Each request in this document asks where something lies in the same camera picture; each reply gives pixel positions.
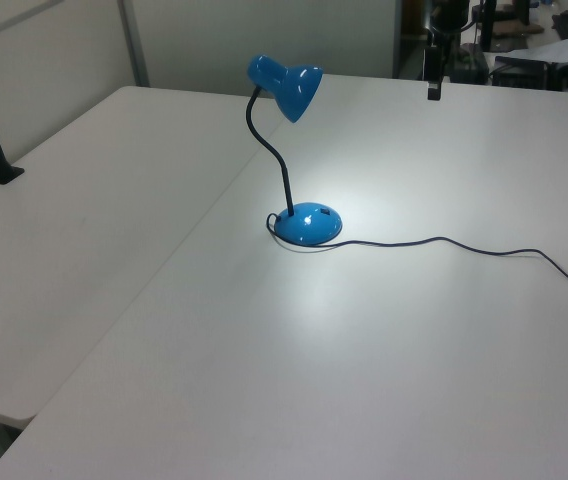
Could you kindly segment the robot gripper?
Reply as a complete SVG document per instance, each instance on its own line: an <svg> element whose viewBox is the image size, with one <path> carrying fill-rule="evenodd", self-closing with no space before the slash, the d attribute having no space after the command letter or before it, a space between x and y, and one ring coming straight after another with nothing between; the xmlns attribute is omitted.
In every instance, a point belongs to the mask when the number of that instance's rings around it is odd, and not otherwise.
<svg viewBox="0 0 568 480"><path fill-rule="evenodd" d="M443 78L443 50L440 46L426 46L423 52L422 80L428 83L427 97L430 101L441 99Z"/></svg>

